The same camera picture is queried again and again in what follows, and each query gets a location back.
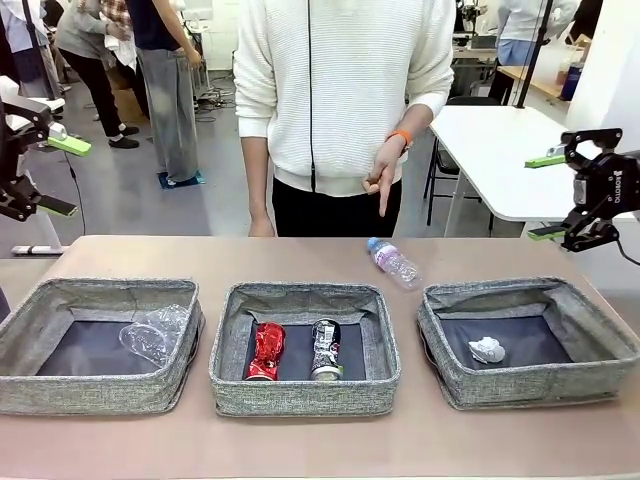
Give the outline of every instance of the bottle cap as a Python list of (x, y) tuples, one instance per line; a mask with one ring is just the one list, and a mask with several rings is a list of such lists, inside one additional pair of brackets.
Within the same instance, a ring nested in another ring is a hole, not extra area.
[(373, 250), (379, 241), (380, 239), (378, 237), (371, 237), (369, 240), (367, 240), (367, 250)]

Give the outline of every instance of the white table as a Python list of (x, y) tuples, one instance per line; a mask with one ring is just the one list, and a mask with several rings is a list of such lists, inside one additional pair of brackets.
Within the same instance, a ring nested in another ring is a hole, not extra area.
[[(431, 130), (460, 167), (445, 237), (455, 235), (469, 185), (496, 217), (510, 222), (561, 222), (575, 207), (575, 172), (567, 165), (524, 167), (558, 145), (567, 130), (537, 110), (446, 106)], [(596, 151), (593, 145), (580, 148), (585, 155)], [(635, 221), (632, 214), (618, 218)]]

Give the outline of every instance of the wire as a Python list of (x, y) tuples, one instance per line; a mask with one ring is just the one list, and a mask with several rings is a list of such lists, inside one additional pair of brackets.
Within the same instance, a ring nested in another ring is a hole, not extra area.
[(7, 134), (9, 127), (7, 126), (6, 116), (4, 114), (4, 103), (2, 103), (2, 97), (0, 96), (0, 165), (2, 165), (2, 159), (5, 155), (5, 149), (7, 146)]
[(313, 154), (313, 56), (311, 42), (311, 0), (307, 0), (307, 31), (309, 40), (309, 151), (311, 153), (311, 191), (316, 192), (316, 160)]
[(73, 183), (75, 183), (76, 185), (76, 191), (78, 192), (78, 203), (80, 204), (80, 215), (82, 217), (82, 235), (84, 236), (87, 234), (87, 223), (84, 218), (84, 205), (82, 204), (82, 195), (80, 194), (80, 185), (78, 185), (78, 178), (76, 177), (76, 171), (73, 169), (73, 166), (71, 165), (71, 161), (69, 160), (69, 156), (67, 155), (67, 152), (63, 150), (62, 153), (64, 153), (64, 158), (67, 161), (67, 165), (69, 165), (69, 173), (71, 174)]
[(624, 251), (624, 247), (622, 246), (619, 238), (616, 240), (616, 245), (618, 245), (618, 250), (620, 250), (620, 255), (622, 255), (622, 258), (624, 258), (627, 262), (633, 263), (634, 265), (640, 267), (640, 261), (634, 260), (629, 255), (627, 255), (627, 252)]

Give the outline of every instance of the hand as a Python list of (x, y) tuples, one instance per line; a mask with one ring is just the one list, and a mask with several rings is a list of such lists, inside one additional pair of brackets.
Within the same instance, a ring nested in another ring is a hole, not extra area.
[(107, 33), (112, 37), (116, 37), (118, 40), (126, 41), (131, 38), (129, 32), (127, 32), (124, 28), (120, 28), (115, 23), (110, 23), (107, 25)]
[(396, 175), (396, 166), (402, 151), (406, 146), (406, 141), (402, 135), (394, 135), (384, 142), (373, 164), (373, 170), (369, 176), (362, 181), (365, 191), (373, 195), (380, 192), (380, 216), (387, 213), (387, 201), (389, 192), (393, 184), (393, 177)]
[(250, 237), (275, 237), (276, 232), (273, 229), (271, 219), (267, 214), (252, 218), (251, 227), (249, 228)]
[(187, 60), (189, 60), (189, 65), (191, 65), (193, 69), (200, 67), (202, 63), (202, 57), (195, 48), (190, 48), (187, 51)]

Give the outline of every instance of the bottle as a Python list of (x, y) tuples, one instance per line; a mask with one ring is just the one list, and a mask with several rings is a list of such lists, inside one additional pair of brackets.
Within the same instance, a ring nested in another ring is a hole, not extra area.
[(415, 290), (421, 286), (422, 278), (416, 266), (389, 242), (371, 237), (367, 242), (367, 250), (375, 264), (391, 275), (402, 288)]

